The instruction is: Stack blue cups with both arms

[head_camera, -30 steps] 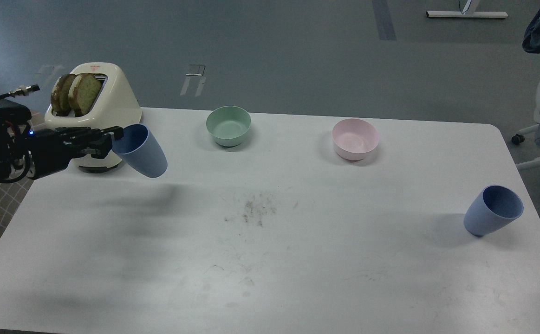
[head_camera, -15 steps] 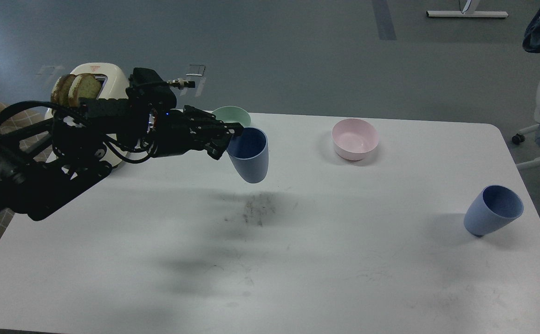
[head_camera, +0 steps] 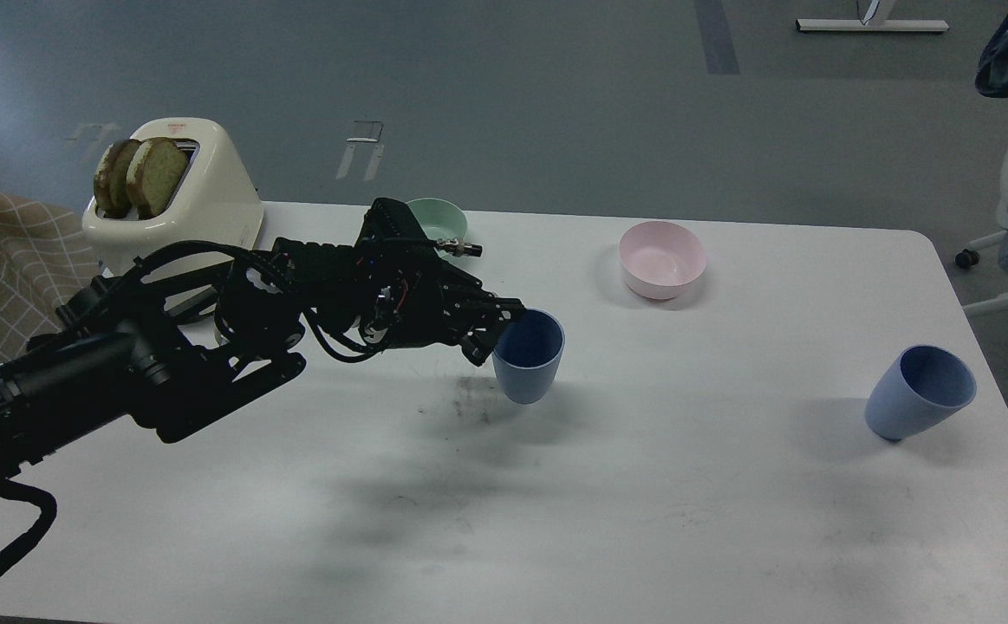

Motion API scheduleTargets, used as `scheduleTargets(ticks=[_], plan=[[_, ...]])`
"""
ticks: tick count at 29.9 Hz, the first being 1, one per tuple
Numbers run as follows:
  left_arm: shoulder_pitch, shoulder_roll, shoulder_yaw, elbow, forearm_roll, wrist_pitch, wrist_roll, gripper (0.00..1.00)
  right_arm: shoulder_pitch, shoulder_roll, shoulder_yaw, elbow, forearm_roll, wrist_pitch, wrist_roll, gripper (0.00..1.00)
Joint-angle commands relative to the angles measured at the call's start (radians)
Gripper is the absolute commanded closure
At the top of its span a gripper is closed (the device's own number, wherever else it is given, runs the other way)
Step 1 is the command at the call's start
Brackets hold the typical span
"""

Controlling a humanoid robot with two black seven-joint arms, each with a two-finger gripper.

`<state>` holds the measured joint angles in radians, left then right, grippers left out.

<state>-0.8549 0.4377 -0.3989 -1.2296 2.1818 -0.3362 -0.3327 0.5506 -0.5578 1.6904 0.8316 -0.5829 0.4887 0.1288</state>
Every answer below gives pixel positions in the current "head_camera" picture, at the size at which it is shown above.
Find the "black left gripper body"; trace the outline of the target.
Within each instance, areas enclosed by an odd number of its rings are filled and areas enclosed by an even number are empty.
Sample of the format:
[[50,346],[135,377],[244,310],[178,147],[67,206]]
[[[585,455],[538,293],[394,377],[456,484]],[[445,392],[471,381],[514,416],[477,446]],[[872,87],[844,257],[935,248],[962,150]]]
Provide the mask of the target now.
[[367,351],[432,344],[491,351],[491,297],[476,277],[438,257],[406,203],[377,198],[369,206],[356,274],[364,289],[358,335]]

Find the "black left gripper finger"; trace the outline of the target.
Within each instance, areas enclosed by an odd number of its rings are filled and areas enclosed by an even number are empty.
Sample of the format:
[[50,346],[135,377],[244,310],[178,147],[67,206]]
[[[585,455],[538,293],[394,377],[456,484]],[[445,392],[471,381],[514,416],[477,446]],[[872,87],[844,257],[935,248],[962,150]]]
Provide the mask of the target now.
[[519,299],[488,297],[461,303],[458,307],[460,351],[472,365],[483,365],[495,351],[509,325],[526,313]]

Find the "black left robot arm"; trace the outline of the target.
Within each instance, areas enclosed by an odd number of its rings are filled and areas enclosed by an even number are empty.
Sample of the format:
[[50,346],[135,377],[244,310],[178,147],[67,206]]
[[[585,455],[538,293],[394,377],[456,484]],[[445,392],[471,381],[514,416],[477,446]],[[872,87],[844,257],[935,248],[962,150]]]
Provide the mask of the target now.
[[166,443],[201,431],[301,375],[306,332],[344,363],[440,344],[483,364],[526,308],[447,261],[460,254],[481,248],[378,198],[352,245],[186,240],[96,277],[57,311],[62,331],[0,364],[0,497],[24,463],[120,416]]

